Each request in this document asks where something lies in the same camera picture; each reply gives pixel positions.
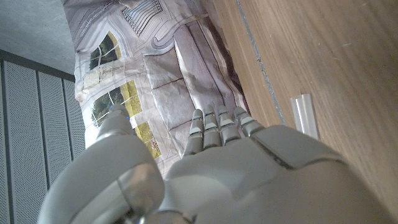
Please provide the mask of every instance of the wooden surface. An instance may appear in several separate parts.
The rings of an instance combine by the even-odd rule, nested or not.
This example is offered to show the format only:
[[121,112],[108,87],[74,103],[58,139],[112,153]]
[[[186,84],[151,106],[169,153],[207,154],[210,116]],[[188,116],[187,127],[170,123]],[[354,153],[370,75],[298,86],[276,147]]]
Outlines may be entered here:
[[[280,124],[236,1],[214,1],[251,114]],[[240,0],[286,125],[311,93],[320,140],[398,217],[398,2]]]

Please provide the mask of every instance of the perforated metal panel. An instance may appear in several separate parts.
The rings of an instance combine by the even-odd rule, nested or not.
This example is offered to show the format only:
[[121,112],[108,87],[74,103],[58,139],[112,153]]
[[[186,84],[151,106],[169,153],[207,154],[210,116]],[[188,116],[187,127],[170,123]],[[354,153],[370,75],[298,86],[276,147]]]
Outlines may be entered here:
[[72,141],[73,158],[76,159],[86,148],[85,124],[79,102],[75,99],[75,83],[63,80],[67,114],[69,117],[70,139]]
[[15,223],[35,223],[47,192],[35,72],[4,62]]
[[6,145],[4,138],[4,113],[2,104],[2,86],[0,85],[0,223],[9,223],[9,204],[7,187]]
[[50,185],[70,163],[67,114],[63,100],[62,80],[39,73],[39,87],[44,125],[45,150]]

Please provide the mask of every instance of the white robotic hand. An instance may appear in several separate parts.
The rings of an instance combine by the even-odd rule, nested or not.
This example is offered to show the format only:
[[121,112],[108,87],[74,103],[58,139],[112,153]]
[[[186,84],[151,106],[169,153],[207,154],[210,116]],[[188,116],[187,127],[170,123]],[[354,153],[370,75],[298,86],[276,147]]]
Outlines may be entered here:
[[263,127],[242,108],[193,113],[181,161],[145,223],[393,223],[346,161],[286,126]]
[[97,141],[52,184],[38,223],[393,223],[334,150],[242,108],[195,110],[165,180],[128,113],[114,105]]
[[[264,129],[240,107],[235,109],[234,115],[246,137]],[[215,111],[211,105],[206,106],[204,116],[199,109],[193,112],[191,130],[183,156],[193,155],[211,147],[226,146],[241,138],[225,106],[218,108],[218,120],[219,122],[217,122]]]

